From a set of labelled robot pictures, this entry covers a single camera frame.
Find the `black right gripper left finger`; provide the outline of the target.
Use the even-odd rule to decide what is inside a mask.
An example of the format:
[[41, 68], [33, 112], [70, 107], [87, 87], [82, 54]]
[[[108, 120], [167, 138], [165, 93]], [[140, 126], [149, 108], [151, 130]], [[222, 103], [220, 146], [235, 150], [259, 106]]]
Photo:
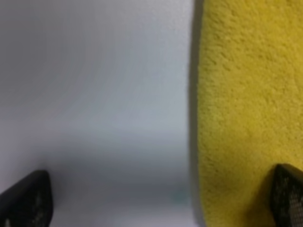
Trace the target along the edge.
[[2, 227], [48, 227], [53, 217], [50, 175], [36, 170], [0, 194]]

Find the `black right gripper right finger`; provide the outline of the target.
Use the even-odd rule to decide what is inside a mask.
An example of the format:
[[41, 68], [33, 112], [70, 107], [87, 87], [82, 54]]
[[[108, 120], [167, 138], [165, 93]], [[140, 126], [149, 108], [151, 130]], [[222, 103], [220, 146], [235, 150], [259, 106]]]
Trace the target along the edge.
[[303, 225], [303, 172], [290, 164], [275, 167], [270, 210], [277, 227]]

